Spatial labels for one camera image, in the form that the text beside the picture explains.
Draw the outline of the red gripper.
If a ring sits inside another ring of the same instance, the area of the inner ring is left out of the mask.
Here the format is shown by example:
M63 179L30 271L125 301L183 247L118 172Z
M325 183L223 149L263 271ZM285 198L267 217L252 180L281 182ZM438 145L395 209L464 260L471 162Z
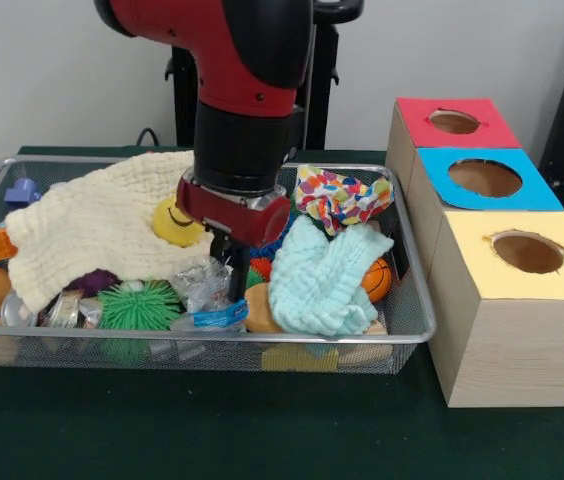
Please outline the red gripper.
M191 177L182 177L176 198L177 208L182 213L216 229L213 231L210 256L218 261L226 261L230 257L229 300L232 303L243 300L250 268L249 247L273 243L288 222L290 201L286 189L276 184L265 195L248 198L214 192L196 184ZM241 244L232 247L231 256L228 236Z

